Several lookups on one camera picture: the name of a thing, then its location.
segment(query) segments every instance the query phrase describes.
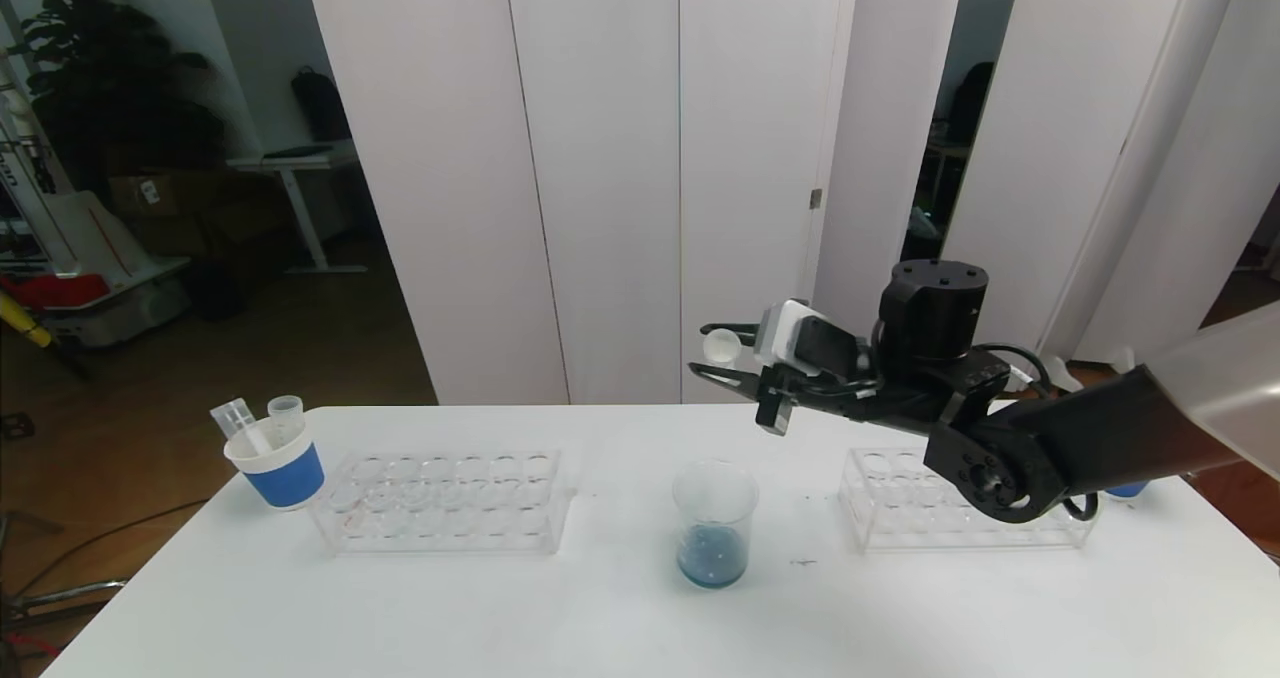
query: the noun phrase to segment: blue label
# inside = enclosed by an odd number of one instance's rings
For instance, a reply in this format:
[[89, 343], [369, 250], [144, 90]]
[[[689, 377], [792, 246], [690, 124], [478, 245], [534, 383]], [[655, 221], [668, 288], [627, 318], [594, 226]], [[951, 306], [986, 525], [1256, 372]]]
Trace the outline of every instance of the blue label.
[[1124, 486], [1107, 487], [1107, 493], [1116, 498], [1134, 498], [1142, 493], [1143, 487], [1151, 481], [1142, 481], [1139, 484], [1125, 484]]
[[269, 469], [266, 473], [244, 473], [244, 477], [269, 504], [275, 508], [288, 508], [307, 500], [320, 490], [324, 485], [324, 468], [320, 467], [316, 446], [311, 445], [293, 463]]

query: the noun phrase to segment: yellow handle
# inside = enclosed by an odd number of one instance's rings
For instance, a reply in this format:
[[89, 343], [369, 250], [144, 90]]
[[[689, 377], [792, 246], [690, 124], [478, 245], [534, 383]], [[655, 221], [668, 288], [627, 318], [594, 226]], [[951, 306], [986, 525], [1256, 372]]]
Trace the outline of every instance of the yellow handle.
[[0, 292], [0, 321], [9, 322], [14, 331], [22, 333], [27, 340], [36, 345], [46, 347], [54, 342], [54, 336], [49, 335], [49, 331], [40, 322], [36, 322], [6, 292]]

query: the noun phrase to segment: black backpack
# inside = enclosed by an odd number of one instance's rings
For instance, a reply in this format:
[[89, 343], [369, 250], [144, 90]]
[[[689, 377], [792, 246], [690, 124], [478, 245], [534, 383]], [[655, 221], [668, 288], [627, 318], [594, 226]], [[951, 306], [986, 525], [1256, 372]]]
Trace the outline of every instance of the black backpack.
[[983, 104], [987, 104], [987, 90], [991, 87], [991, 77], [995, 72], [996, 64], [989, 60], [969, 68], [964, 82], [956, 88], [955, 99], [951, 100], [947, 139], [957, 142], [957, 145], [973, 145], [974, 136], [978, 136], [978, 122], [982, 118]]
[[347, 125], [347, 113], [342, 109], [342, 96], [329, 75], [320, 75], [311, 67], [302, 67], [292, 81], [293, 95], [298, 99], [302, 114], [311, 128], [311, 139], [348, 139], [351, 125]]

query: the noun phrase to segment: test tube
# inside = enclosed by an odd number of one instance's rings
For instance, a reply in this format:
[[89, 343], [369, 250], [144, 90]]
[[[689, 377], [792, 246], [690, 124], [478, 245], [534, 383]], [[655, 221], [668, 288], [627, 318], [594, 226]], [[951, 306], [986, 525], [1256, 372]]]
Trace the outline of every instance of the test tube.
[[253, 420], [253, 414], [244, 406], [242, 397], [230, 400], [230, 403], [224, 403], [209, 413], [214, 417], [218, 427], [223, 429], [223, 435], [227, 436], [228, 441], [239, 435], [239, 432], [243, 432], [256, 455], [271, 453], [271, 444], [266, 440], [266, 435], [262, 432], [262, 427], [259, 426], [257, 420]]
[[279, 436], [279, 445], [287, 445], [293, 438], [302, 435], [306, 427], [306, 418], [302, 417], [302, 399], [297, 395], [274, 397], [266, 404], [266, 414], [270, 414]]

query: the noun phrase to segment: desk leg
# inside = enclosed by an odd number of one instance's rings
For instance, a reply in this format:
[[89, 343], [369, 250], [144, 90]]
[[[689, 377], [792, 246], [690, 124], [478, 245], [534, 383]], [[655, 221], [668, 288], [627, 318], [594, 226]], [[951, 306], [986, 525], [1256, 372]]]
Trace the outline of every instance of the desk leg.
[[288, 272], [365, 272], [365, 265], [329, 265], [329, 258], [324, 255], [324, 246], [320, 246], [320, 235], [316, 235], [316, 226], [311, 223], [311, 212], [302, 200], [302, 189], [298, 187], [298, 177], [292, 169], [284, 168], [280, 171], [280, 180], [284, 182], [284, 191], [289, 194], [289, 203], [293, 205], [293, 215], [298, 219], [298, 230], [302, 232], [302, 240], [306, 240], [307, 251], [311, 253], [312, 265], [307, 267], [289, 267]]

